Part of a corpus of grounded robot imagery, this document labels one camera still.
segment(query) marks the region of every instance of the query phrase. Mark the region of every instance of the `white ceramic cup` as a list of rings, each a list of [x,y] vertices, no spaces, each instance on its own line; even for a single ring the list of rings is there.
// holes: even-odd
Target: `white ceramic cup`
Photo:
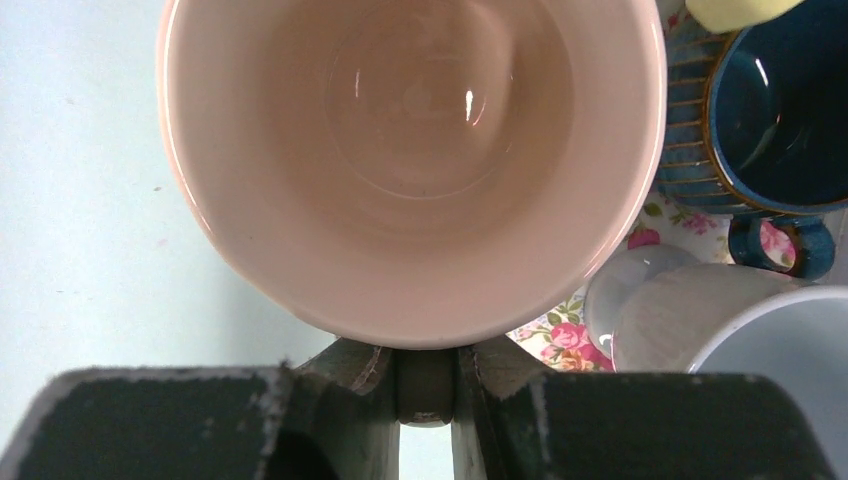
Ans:
[[[583,323],[589,331],[589,339],[610,358],[619,310],[630,295],[662,272],[699,263],[691,253],[671,245],[646,245],[610,258],[586,288]]]
[[[616,371],[746,373],[798,404],[848,478],[848,287],[736,265],[658,275],[621,309]]]

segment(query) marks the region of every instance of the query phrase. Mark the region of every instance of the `pink rose print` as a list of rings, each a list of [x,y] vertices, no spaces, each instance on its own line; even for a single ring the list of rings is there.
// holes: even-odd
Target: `pink rose print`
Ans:
[[[795,247],[789,237],[769,222],[760,225],[760,243],[770,258],[787,267],[795,264]]]
[[[604,371],[612,371],[612,360],[607,358],[594,345],[589,343],[577,349],[580,355],[587,361],[592,362],[598,369]]]
[[[642,247],[645,245],[659,245],[660,233],[650,228],[637,229],[627,238],[627,249]]]
[[[612,370],[612,362],[589,341],[585,325],[561,323],[551,330],[551,340],[553,343],[542,351],[542,358],[554,367],[580,371]]]
[[[533,336],[533,330],[529,328],[519,329],[515,334],[515,337],[519,340],[527,340],[528,338]]]
[[[694,231],[696,235],[703,235],[708,230],[718,228],[718,223],[703,213],[693,213],[683,221],[683,228]]]
[[[573,323],[560,323],[551,330],[551,340],[553,344],[560,348],[579,348],[584,345],[591,345],[589,342],[589,332],[585,325],[574,325]]]
[[[542,350],[542,352],[539,355],[542,356],[543,360],[553,361],[555,359],[555,357],[557,356],[557,354],[561,351],[562,351],[562,349],[555,346],[555,345],[548,345],[547,347],[545,347],[544,350]]]
[[[588,372],[594,368],[594,365],[583,358],[579,350],[565,350],[559,357],[559,367],[565,371]]]

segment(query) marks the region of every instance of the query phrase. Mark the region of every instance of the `light blue mug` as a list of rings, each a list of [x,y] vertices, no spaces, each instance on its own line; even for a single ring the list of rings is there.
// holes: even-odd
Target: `light blue mug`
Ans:
[[[775,20],[712,34],[687,19],[667,41],[659,190],[733,215],[737,263],[816,279],[834,242],[821,215],[848,206],[848,1],[806,0]],[[763,251],[768,219],[796,249],[788,271]]]

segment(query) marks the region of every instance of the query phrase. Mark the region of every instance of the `light blue surface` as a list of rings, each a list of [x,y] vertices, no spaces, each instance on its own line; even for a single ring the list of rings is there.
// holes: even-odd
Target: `light blue surface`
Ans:
[[[218,257],[158,131],[155,0],[0,1],[0,449],[37,390],[90,365],[300,363],[333,337]],[[403,429],[401,478],[452,475]]]

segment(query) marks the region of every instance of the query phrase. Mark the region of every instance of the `green leaf print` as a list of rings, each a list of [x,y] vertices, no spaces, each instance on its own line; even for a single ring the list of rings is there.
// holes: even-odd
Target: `green leaf print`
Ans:
[[[580,308],[583,307],[583,299],[577,300],[568,306],[569,312],[579,312]]]
[[[646,214],[646,215],[648,215],[649,217],[662,217],[662,208],[660,208],[660,206],[659,206],[659,205],[657,205],[657,204],[656,204],[656,203],[654,203],[654,202],[646,203],[646,204],[642,207],[642,210],[643,210],[643,211],[645,212],[645,214]]]
[[[682,222],[682,221],[686,220],[687,218],[695,215],[694,213],[692,213],[692,210],[689,210],[688,208],[684,207],[683,205],[675,204],[674,208],[677,209],[677,213],[668,217],[668,219],[671,221],[672,225],[677,226],[678,224],[680,224],[680,222]]]
[[[548,323],[550,323],[552,327],[556,327],[557,325],[562,323],[562,317],[560,317],[554,312],[548,312],[547,318]]]

